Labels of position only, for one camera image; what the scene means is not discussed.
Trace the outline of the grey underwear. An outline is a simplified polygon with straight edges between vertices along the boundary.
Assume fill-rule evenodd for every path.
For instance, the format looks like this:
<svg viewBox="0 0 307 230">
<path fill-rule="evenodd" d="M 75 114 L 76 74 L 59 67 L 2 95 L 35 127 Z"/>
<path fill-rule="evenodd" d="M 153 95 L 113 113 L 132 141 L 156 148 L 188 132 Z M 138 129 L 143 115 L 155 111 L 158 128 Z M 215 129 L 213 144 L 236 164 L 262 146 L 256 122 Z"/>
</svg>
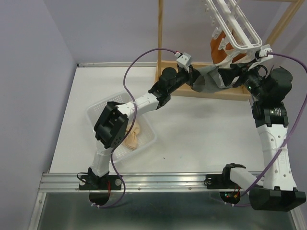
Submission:
<svg viewBox="0 0 307 230">
<path fill-rule="evenodd" d="M 217 64 L 211 64 L 206 67 L 196 68 L 199 71 L 194 86 L 191 88 L 196 92 L 215 93 L 226 89 L 231 89 L 231 86 L 226 87 L 222 81 L 218 69 L 225 69 L 230 67 L 230 62 L 222 61 Z"/>
</svg>

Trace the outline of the beige striped underwear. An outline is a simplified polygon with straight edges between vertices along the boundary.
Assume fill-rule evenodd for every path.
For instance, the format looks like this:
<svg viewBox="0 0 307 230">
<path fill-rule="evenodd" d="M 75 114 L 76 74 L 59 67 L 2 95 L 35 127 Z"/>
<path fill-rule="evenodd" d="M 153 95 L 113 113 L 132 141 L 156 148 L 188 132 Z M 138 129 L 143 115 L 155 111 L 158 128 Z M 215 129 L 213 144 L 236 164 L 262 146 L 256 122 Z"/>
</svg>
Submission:
<svg viewBox="0 0 307 230">
<path fill-rule="evenodd" d="M 128 136 L 124 139 L 122 144 L 131 149 L 136 150 L 138 147 L 138 135 L 141 132 L 141 128 L 137 122 L 134 123 L 134 126 L 132 127 L 132 130 L 128 134 Z"/>
</svg>

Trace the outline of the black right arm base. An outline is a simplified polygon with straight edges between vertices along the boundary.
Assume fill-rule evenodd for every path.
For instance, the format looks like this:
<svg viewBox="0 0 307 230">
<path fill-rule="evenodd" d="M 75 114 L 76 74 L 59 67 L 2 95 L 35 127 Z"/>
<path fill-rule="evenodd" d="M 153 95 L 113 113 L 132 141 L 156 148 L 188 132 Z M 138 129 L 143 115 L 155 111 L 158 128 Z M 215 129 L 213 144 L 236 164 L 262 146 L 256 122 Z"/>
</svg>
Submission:
<svg viewBox="0 0 307 230">
<path fill-rule="evenodd" d="M 230 180 L 230 176 L 223 173 L 207 174 L 203 183 L 208 189 L 238 188 L 238 185 Z"/>
</svg>

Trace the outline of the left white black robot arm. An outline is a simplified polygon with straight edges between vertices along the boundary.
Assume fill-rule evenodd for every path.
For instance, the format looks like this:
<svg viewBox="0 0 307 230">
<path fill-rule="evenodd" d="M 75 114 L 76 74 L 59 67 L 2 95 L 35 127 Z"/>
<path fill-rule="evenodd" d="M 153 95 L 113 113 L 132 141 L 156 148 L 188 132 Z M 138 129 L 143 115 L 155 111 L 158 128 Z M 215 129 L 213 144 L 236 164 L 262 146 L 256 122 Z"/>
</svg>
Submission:
<svg viewBox="0 0 307 230">
<path fill-rule="evenodd" d="M 162 71 L 159 80 L 143 96 L 129 103 L 108 102 L 95 126 L 96 154 L 88 172 L 90 183 L 97 189 L 106 185 L 111 154 L 125 139 L 126 128 L 134 125 L 138 116 L 157 110 L 171 98 L 171 93 L 187 84 L 193 86 L 200 72 L 189 69 L 168 67 Z"/>
</svg>

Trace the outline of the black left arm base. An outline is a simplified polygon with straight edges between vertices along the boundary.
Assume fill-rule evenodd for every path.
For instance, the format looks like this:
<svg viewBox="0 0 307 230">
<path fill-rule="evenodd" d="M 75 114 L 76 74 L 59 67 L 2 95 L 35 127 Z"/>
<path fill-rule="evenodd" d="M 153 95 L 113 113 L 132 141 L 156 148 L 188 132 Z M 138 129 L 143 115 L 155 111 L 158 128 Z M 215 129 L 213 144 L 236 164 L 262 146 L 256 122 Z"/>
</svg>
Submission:
<svg viewBox="0 0 307 230">
<path fill-rule="evenodd" d="M 116 174 L 98 177 L 95 174 L 78 173 L 76 177 L 79 180 L 79 190 L 81 191 L 118 191 L 122 186 L 122 181 Z"/>
</svg>

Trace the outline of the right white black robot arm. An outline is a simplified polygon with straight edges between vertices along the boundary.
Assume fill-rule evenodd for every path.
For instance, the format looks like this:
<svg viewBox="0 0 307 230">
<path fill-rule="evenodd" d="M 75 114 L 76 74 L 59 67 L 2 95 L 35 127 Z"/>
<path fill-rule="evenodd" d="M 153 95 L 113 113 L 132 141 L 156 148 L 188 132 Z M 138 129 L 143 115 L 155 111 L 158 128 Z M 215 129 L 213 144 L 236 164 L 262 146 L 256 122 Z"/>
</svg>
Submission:
<svg viewBox="0 0 307 230">
<path fill-rule="evenodd" d="M 298 190 L 293 179 L 286 144 L 290 134 L 283 100 L 292 89 L 293 76 L 282 67 L 261 76 L 260 68 L 232 64 L 228 69 L 218 70 L 226 86 L 243 85 L 255 98 L 252 115 L 266 164 L 257 177 L 243 165 L 227 164 L 219 187 L 243 190 L 254 210 L 288 212 L 306 201 L 305 192 Z"/>
</svg>

